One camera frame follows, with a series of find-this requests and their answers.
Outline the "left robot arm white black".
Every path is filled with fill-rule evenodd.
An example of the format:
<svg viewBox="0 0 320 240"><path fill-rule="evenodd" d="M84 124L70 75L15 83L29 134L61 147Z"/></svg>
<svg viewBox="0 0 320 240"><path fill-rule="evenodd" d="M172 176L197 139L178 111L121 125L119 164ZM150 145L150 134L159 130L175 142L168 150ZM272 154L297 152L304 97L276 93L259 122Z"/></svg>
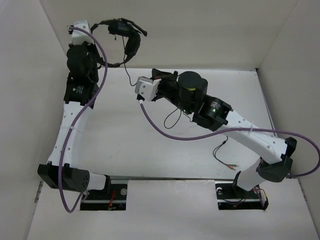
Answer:
<svg viewBox="0 0 320 240"><path fill-rule="evenodd" d="M52 189L94 191L104 199L112 192L110 177L78 168L81 138L99 89L99 53L95 44L85 41L79 45L71 43L66 56L69 73L62 121L54 148L47 162L38 166L37 173Z"/></svg>

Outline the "black headphones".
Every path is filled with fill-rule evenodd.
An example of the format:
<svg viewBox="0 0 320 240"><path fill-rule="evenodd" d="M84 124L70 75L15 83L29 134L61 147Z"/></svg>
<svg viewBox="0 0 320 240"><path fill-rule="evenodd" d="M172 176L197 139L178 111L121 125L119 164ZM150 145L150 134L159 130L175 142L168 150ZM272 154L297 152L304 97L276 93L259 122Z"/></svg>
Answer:
<svg viewBox="0 0 320 240"><path fill-rule="evenodd" d="M122 45L124 49L124 56L122 62L109 63L103 60L102 57L98 58L98 63L103 67L119 68L129 62L138 52L141 45L141 35L148 36L148 32L138 26L134 21L125 18L113 18L102 20L95 23L91 28L91 33L99 26L108 26L108 32L111 35L120 36L122 38Z"/></svg>

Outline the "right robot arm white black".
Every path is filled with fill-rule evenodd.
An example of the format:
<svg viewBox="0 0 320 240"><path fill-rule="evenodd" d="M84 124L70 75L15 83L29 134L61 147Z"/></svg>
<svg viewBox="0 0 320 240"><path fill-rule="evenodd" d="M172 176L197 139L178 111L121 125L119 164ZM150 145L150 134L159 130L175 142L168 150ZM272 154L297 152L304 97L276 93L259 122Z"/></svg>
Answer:
<svg viewBox="0 0 320 240"><path fill-rule="evenodd" d="M232 183L232 193L243 197L255 186L265 182L280 183L290 173L291 158L297 145L292 138L266 134L225 101L207 94L208 81L194 71L173 73L151 71L151 79L158 81L154 101L164 98L186 114L192 121L213 133L223 134L259 155L253 165L239 171Z"/></svg>

